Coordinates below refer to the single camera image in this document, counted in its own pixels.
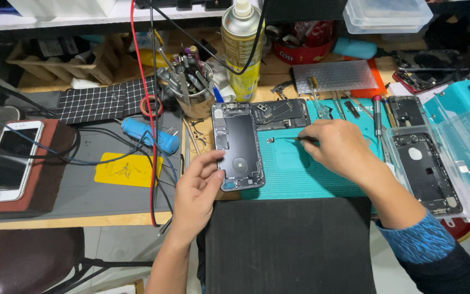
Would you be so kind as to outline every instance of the spray can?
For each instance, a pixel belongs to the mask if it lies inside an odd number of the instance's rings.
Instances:
[[[235,5],[228,8],[222,16],[222,42],[224,43],[226,64],[235,71],[242,71],[247,63],[253,41],[257,34],[261,10],[251,5],[249,0],[236,0]],[[235,91],[235,101],[249,102],[256,91],[258,70],[261,64],[262,40],[261,31],[255,54],[250,65],[242,75],[228,72],[229,83]]]

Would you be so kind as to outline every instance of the teal silicone repair mat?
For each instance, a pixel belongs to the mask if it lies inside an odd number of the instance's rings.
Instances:
[[[370,99],[358,99],[371,112],[373,103]],[[371,141],[369,148],[379,158],[376,145],[373,120],[360,108],[355,108],[360,113],[356,119],[346,108],[342,106],[346,118],[358,125],[364,137]],[[312,101],[306,101],[311,123],[317,118],[317,110]],[[323,100],[322,103],[333,108],[331,114],[339,118],[332,100]],[[382,105],[382,124],[388,127],[388,117]],[[297,137],[302,128],[270,130],[258,132],[258,143],[264,164],[264,177],[266,184],[257,189],[241,191],[241,198],[245,200],[256,199],[300,199],[300,198],[330,198],[330,197],[365,197],[362,190],[353,182],[327,170],[322,164],[317,163],[298,142],[285,140],[286,137]],[[269,138],[275,138],[274,143],[266,143]]]

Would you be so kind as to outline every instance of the phone screen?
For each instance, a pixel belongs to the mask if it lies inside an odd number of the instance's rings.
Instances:
[[[34,140],[38,129],[18,130]],[[33,143],[12,131],[4,131],[1,137],[0,150],[20,155],[30,155]],[[27,169],[27,158],[7,157],[0,155],[0,191],[18,190]]]

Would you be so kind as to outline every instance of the wooden organizer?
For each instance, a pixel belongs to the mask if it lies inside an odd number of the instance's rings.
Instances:
[[[37,56],[29,56],[23,50],[23,42],[19,42],[6,62],[17,64],[35,77],[53,82],[61,79],[70,83],[73,77],[97,81],[101,85],[114,83],[113,72],[121,65],[121,56],[127,51],[132,39],[121,38],[119,34],[109,35],[102,44],[95,46],[93,64],[85,64],[82,60],[73,58],[62,62],[58,57],[50,57],[43,61]]]

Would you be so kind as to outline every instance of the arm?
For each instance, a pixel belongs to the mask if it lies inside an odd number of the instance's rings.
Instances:
[[[190,245],[204,229],[224,179],[217,160],[224,151],[195,157],[177,182],[173,221],[151,269],[145,294],[185,294]]]
[[[386,228],[408,228],[426,215],[426,209],[371,152],[355,124],[340,119],[316,120],[299,133],[299,137],[306,136],[319,139],[320,147],[302,140],[305,150],[327,169],[362,188]]]
[[[417,288],[429,294],[470,293],[470,256],[369,149],[360,129],[339,119],[316,120],[299,137],[327,169],[356,183],[371,199],[376,223]]]

